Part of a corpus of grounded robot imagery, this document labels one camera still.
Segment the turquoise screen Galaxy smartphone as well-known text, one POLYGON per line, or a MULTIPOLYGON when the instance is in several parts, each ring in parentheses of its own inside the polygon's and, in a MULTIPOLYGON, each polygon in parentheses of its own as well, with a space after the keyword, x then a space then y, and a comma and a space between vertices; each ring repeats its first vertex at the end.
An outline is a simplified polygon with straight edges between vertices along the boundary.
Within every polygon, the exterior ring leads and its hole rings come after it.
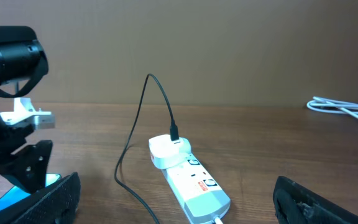
MULTIPOLYGON (((60 180, 61 178, 62 176, 60 174, 47 174, 45 186, 48 187, 49 185, 60 180)), ((28 196, 30 196, 29 193, 23 191, 17 186, 13 186, 0 198, 0 211, 4 210, 7 207, 10 207, 11 205, 14 205, 15 203, 25 199, 28 196)))

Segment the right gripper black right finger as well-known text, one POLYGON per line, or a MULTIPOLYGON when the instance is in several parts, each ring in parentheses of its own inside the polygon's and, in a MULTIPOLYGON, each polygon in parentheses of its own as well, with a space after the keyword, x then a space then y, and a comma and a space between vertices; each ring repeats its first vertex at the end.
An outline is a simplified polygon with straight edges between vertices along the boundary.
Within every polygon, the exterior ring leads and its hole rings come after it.
POLYGON ((279 224, 358 224, 357 215, 285 176, 277 178, 273 204, 279 224))

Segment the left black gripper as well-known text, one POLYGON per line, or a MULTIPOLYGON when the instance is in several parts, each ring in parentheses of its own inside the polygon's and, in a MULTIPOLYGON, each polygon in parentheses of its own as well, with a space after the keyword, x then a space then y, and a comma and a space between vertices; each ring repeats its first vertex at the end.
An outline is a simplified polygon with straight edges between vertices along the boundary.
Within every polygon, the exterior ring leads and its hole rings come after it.
POLYGON ((0 175, 21 190, 33 194, 46 186, 47 168, 53 142, 27 144, 34 127, 7 128, 0 139, 0 175))

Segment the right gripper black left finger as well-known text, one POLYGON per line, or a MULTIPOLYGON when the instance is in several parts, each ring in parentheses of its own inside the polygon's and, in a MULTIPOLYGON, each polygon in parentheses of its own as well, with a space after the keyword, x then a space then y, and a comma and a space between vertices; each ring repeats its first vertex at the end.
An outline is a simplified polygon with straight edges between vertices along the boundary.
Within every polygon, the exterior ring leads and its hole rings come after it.
POLYGON ((0 224, 72 224, 80 202, 77 172, 0 211, 0 224))

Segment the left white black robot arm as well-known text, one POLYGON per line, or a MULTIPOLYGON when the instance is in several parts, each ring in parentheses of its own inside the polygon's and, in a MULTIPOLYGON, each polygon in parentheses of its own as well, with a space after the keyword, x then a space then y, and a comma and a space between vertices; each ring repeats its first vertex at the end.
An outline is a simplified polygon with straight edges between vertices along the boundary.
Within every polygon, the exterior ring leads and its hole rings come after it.
MULTIPOLYGON (((44 48, 28 26, 0 26, 0 97, 26 96, 48 73, 44 48)), ((36 125, 28 122, 40 113, 26 111, 7 124, 0 115, 0 175, 33 194, 45 187, 52 142, 28 145, 26 138, 36 125)))

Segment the white two-socket power strip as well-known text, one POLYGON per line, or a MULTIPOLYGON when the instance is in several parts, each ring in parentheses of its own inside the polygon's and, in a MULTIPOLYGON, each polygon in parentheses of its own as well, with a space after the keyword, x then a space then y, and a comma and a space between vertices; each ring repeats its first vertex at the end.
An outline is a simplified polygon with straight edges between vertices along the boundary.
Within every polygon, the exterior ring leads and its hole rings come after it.
POLYGON ((189 223, 223 223, 231 199, 194 155, 187 156, 174 167, 164 169, 162 174, 189 223))

